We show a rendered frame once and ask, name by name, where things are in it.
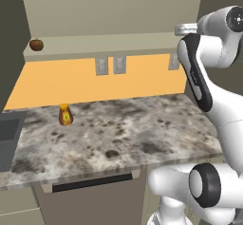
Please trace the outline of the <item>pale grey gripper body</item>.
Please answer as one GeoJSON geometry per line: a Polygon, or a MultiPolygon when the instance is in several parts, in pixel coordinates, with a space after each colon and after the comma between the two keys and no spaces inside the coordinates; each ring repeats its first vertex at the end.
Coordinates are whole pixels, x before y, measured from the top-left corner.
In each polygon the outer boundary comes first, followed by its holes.
{"type": "Polygon", "coordinates": [[[175,26],[175,35],[183,36],[189,33],[197,32],[197,23],[189,23],[189,24],[179,24],[175,26]]]}

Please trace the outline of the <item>beige base cabinet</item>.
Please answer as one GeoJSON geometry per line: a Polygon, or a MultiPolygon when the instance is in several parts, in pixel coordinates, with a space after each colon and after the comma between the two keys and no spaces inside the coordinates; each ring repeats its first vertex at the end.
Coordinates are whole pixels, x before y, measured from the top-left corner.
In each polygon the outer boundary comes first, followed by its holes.
{"type": "Polygon", "coordinates": [[[0,225],[46,225],[31,188],[0,191],[0,225]]]}

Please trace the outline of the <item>amber honey bottle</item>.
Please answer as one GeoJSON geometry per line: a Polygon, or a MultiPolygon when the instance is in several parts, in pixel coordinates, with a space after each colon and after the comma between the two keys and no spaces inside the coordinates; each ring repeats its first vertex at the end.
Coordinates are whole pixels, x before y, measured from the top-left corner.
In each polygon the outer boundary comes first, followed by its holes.
{"type": "Polygon", "coordinates": [[[59,123],[62,126],[69,126],[73,123],[73,115],[67,103],[62,103],[59,108],[59,123]]]}

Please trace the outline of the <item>red-brown apple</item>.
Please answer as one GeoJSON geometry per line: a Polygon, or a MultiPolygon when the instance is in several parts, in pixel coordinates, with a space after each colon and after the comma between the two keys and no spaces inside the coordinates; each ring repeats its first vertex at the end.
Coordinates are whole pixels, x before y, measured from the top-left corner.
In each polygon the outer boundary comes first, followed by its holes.
{"type": "Polygon", "coordinates": [[[42,40],[36,38],[29,41],[29,47],[33,51],[41,51],[44,48],[44,43],[42,40]]]}

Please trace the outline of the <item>taupe dishwasher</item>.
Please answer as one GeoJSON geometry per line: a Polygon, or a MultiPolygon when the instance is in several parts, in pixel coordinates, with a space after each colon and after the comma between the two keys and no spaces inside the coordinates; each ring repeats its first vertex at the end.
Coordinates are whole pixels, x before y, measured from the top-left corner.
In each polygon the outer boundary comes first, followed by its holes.
{"type": "Polygon", "coordinates": [[[87,186],[62,185],[52,194],[33,188],[46,225],[141,225],[147,169],[138,178],[122,175],[113,182],[87,186]]]}

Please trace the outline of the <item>grey sink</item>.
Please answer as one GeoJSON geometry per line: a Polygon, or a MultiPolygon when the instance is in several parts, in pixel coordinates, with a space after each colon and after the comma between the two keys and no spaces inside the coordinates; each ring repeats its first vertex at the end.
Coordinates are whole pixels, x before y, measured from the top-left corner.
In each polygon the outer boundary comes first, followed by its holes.
{"type": "Polygon", "coordinates": [[[10,111],[0,115],[0,173],[7,172],[26,118],[26,111],[10,111]]]}

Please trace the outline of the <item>grey wall outlet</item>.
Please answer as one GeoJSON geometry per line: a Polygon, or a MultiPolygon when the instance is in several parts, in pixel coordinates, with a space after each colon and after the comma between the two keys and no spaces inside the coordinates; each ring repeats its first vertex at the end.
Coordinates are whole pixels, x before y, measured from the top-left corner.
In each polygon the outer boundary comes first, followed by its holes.
{"type": "Polygon", "coordinates": [[[108,59],[96,58],[95,59],[96,75],[102,76],[108,74],[108,59]]]}
{"type": "Polygon", "coordinates": [[[125,57],[115,57],[114,58],[114,73],[124,74],[126,72],[126,58],[125,57]]]}
{"type": "Polygon", "coordinates": [[[169,58],[169,70],[179,70],[180,62],[178,60],[178,56],[176,54],[171,54],[169,58]]]}

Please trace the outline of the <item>open beige wall cabinet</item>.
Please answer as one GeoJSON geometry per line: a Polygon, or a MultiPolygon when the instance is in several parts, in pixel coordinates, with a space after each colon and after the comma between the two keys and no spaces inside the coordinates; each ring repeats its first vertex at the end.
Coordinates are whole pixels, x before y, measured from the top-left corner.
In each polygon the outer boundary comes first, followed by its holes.
{"type": "Polygon", "coordinates": [[[175,26],[197,20],[201,0],[24,0],[28,26],[44,49],[28,62],[171,53],[175,26]]]}

